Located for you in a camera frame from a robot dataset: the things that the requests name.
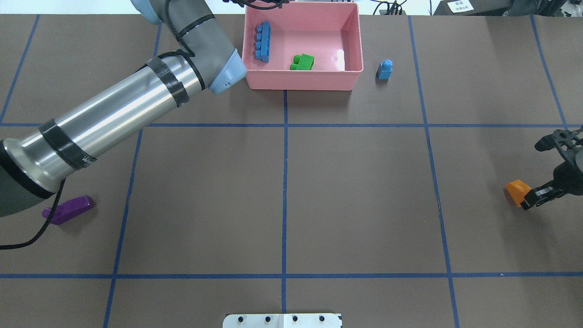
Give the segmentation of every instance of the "orange block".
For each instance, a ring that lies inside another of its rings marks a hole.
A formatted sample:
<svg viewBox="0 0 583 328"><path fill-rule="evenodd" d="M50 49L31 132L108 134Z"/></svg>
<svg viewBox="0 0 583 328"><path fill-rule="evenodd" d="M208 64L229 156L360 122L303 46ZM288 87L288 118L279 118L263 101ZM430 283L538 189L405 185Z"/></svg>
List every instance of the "orange block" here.
<svg viewBox="0 0 583 328"><path fill-rule="evenodd" d="M521 207L520 203L524 201L524 196L528 194L532 188L520 180L514 180L506 185L506 190L508 190L512 200L514 200L514 204L516 204L517 207Z"/></svg>

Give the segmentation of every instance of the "white label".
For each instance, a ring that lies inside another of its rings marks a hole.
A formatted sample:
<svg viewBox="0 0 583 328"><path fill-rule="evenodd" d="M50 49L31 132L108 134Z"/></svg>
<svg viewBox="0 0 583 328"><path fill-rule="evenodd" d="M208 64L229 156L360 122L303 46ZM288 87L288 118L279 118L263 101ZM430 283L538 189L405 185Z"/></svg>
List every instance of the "white label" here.
<svg viewBox="0 0 583 328"><path fill-rule="evenodd" d="M452 1L448 2L447 5L451 9L452 12L468 12L472 11L473 7L470 3L470 0L459 0L459 1Z"/></svg>

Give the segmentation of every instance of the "cable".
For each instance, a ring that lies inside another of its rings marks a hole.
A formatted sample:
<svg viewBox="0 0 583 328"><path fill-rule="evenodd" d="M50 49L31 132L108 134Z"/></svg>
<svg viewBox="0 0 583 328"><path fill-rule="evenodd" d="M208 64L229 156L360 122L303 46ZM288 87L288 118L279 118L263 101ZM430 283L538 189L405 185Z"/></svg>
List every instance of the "cable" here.
<svg viewBox="0 0 583 328"><path fill-rule="evenodd" d="M184 39L178 35L178 31L176 30L176 27L174 27L174 23L172 23L172 19L170 18L170 12L168 11L170 9L170 1L172 0L166 0L164 2L164 15L166 16L166 24L168 24L168 27L170 28L172 34L176 38L176 41L178 41L178 43L180 43L180 45L194 57L195 56L194 51L192 51L188 47Z"/></svg>
<svg viewBox="0 0 583 328"><path fill-rule="evenodd" d="M403 7L402 6L405 2L407 2L407 0L405 0L401 4L399 4L399 3L397 3L397 1L395 1L395 2L379 1L379 0L370 0L370 1L378 2L377 7L374 8L373 15L375 15L377 13L378 8L382 4L387 5L387 13L385 15L402 15L403 14Z"/></svg>
<svg viewBox="0 0 583 328"><path fill-rule="evenodd" d="M37 232L37 234L32 239L30 239L29 241L27 241L25 243L13 244L13 245L0 245L0 250L23 248L23 247L26 247L26 246L34 243L35 241L37 241L37 239L43 235L44 231L47 230L48 224L51 223L52 217L55 215L55 210L57 209L57 205L59 204L59 200L61 199L61 194L63 192L64 186L65 186L65 179L63 179L63 181L61 181L61 186L59 187L59 191L57 192L57 196L55 197L55 201L52 204L51 212L49 213L47 220L44 221L43 226L40 228L40 230Z"/></svg>
<svg viewBox="0 0 583 328"><path fill-rule="evenodd" d="M270 9L275 9L275 8L283 5L284 3L289 2L289 0L279 0L278 3L274 4L273 6L269 6L269 7L256 6L256 5L251 4L251 2L248 1L248 0L233 0L233 2L235 2L235 3L239 4L239 5L249 6L250 8L253 8L253 9L258 9L258 10L261 10L261 11L268 11Z"/></svg>

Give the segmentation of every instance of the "blue toy block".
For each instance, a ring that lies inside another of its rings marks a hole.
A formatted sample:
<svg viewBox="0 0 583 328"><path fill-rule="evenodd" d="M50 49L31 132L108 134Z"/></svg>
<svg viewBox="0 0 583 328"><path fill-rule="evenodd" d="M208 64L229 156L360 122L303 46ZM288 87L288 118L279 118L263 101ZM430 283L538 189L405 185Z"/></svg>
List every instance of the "blue toy block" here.
<svg viewBox="0 0 583 328"><path fill-rule="evenodd" d="M393 73L393 62L389 59L383 60L377 69L377 79L388 80Z"/></svg>
<svg viewBox="0 0 583 328"><path fill-rule="evenodd" d="M255 59L269 62L269 47L271 46L271 25L269 22L263 22L257 26L255 41Z"/></svg>

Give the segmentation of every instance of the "purple object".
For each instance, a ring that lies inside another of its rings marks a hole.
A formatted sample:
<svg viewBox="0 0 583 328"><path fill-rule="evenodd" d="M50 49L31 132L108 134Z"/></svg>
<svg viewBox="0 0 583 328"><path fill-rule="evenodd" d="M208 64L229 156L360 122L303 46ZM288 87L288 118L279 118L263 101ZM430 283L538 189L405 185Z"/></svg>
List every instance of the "purple object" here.
<svg viewBox="0 0 583 328"><path fill-rule="evenodd" d="M61 225L76 217L77 215L92 209L94 206L95 205L93 204L93 200L87 195L68 200L57 206L55 209L55 215L52 217L51 224ZM50 207L45 208L43 210L43 218L47 219L50 212Z"/></svg>

